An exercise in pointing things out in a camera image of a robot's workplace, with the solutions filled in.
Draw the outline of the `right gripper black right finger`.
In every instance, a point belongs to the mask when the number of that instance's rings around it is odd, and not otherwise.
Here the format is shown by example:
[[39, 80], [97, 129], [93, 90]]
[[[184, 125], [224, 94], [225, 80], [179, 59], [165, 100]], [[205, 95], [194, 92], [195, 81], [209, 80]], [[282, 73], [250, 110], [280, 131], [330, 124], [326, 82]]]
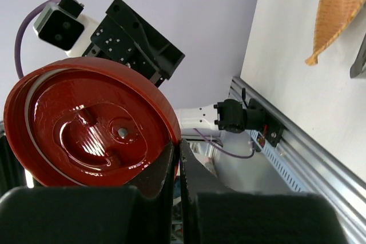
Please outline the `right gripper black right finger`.
[[180, 143], [184, 243], [347, 243], [335, 210], [311, 193], [235, 191]]

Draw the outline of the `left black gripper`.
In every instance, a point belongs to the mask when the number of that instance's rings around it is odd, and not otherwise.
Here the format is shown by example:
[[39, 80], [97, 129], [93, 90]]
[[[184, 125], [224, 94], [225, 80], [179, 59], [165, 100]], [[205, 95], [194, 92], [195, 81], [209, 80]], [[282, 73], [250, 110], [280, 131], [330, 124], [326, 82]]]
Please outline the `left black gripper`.
[[114, 0], [82, 54], [125, 65], [159, 87], [185, 54], [123, 0]]

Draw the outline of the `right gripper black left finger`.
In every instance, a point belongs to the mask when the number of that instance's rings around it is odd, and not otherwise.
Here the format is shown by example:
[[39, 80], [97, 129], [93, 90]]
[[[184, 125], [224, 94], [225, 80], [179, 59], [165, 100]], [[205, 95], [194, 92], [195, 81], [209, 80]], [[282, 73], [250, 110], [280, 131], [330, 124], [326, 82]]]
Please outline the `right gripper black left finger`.
[[169, 143], [118, 187], [18, 187], [1, 198], [2, 243], [169, 243], [174, 155]]

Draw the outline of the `red round lid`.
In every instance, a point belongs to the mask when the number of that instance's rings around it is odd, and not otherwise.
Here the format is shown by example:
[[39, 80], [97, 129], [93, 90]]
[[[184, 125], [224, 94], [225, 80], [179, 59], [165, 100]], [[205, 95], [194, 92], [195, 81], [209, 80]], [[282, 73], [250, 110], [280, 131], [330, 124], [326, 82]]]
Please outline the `red round lid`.
[[21, 78], [3, 121], [17, 160], [45, 186], [121, 186], [181, 140], [171, 104], [150, 80], [96, 57]]

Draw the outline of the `steel serving tongs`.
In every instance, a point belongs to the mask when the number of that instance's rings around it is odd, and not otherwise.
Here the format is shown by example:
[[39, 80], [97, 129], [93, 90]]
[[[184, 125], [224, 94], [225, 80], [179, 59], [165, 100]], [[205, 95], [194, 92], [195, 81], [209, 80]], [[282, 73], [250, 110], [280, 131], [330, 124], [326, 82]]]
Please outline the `steel serving tongs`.
[[365, 79], [366, 62], [366, 35], [363, 38], [357, 57], [350, 68], [349, 76], [351, 79]]

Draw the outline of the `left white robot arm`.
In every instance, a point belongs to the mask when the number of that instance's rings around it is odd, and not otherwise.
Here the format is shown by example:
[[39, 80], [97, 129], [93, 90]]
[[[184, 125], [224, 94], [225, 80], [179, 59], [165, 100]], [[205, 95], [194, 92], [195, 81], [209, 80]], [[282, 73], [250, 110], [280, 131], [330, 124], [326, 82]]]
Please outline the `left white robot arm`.
[[[78, 16], [85, 27], [81, 54], [126, 65], [160, 86], [172, 77], [184, 53], [123, 0], [114, 0], [101, 22]], [[177, 109], [181, 130], [242, 133], [247, 122], [239, 101], [226, 99], [204, 107]]]

